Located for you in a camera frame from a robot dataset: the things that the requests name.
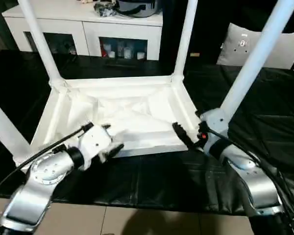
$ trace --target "white pillow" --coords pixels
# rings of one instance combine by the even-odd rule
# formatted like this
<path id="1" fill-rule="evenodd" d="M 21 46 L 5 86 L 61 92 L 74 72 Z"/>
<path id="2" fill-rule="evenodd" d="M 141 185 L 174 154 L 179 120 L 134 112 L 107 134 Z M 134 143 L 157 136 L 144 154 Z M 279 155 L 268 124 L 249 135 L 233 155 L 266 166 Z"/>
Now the white pillow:
<path id="1" fill-rule="evenodd" d="M 227 37 L 218 58 L 218 65 L 244 65 L 260 38 L 261 32 L 250 31 L 230 23 Z M 279 37 L 264 67 L 290 69 L 294 64 L 294 33 Z"/>

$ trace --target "cabinet door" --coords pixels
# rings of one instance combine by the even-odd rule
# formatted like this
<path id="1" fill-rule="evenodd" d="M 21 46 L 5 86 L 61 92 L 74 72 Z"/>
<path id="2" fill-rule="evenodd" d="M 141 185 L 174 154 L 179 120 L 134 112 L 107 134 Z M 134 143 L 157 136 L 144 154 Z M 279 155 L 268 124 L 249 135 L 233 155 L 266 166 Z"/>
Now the cabinet door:
<path id="1" fill-rule="evenodd" d="M 9 29 L 21 51 L 35 51 L 36 46 L 24 18 L 5 17 Z M 89 55 L 82 22 L 38 19 L 52 52 Z"/>
<path id="2" fill-rule="evenodd" d="M 146 45 L 144 52 L 148 60 L 159 59 L 161 27 L 116 23 L 83 22 L 83 24 L 90 55 L 103 56 L 103 44 L 108 41 L 108 38 L 111 38 L 125 43 L 127 41 L 129 44 L 137 41 L 139 47 Z"/>

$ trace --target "black mat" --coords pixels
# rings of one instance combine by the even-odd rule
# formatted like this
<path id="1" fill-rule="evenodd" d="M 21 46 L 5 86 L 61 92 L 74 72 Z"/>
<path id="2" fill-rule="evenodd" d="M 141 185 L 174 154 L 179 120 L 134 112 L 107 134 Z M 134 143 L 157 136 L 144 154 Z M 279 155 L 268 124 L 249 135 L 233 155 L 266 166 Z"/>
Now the black mat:
<path id="1" fill-rule="evenodd" d="M 66 55 L 55 60 L 65 78 L 166 75 L 157 62 Z M 188 67 L 184 84 L 196 107 L 202 112 L 219 107 L 239 69 Z M 49 91 L 37 54 L 0 53 L 0 106 L 27 140 L 34 134 Z M 285 172 L 294 192 L 294 72 L 263 69 L 231 121 L 229 136 L 255 153 L 266 154 Z M 13 168 L 11 155 L 0 144 L 0 179 Z M 191 151 L 121 158 L 74 172 L 59 186 L 55 201 L 242 214 L 233 178 L 216 160 Z M 1 188 L 0 197 L 8 197 L 23 180 L 20 172 Z"/>

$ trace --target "white metal tube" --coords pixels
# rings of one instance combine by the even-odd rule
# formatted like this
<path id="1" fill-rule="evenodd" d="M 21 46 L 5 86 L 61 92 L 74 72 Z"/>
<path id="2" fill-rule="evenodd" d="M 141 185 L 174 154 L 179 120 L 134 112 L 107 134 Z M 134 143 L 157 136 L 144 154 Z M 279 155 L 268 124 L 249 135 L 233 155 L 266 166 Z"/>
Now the white metal tube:
<path id="1" fill-rule="evenodd" d="M 294 0 L 279 0 L 277 2 L 258 43 L 221 105 L 221 109 L 227 114 L 229 120 L 232 119 L 256 79 L 293 12 Z"/>
<path id="2" fill-rule="evenodd" d="M 30 152 L 30 145 L 0 108 L 0 141 L 13 156 Z"/>
<path id="3" fill-rule="evenodd" d="M 183 76 L 183 71 L 185 67 L 185 62 L 187 58 L 188 47 L 190 45 L 196 10 L 197 10 L 197 0 L 188 0 L 187 10 L 181 35 L 180 46 L 177 53 L 177 58 L 175 62 L 174 75 Z"/>
<path id="4" fill-rule="evenodd" d="M 18 0 L 18 2 L 29 25 L 31 35 L 34 39 L 40 57 L 43 60 L 50 82 L 62 80 L 59 70 L 54 62 L 54 59 L 46 42 L 46 39 L 38 25 L 34 10 L 29 0 Z"/>

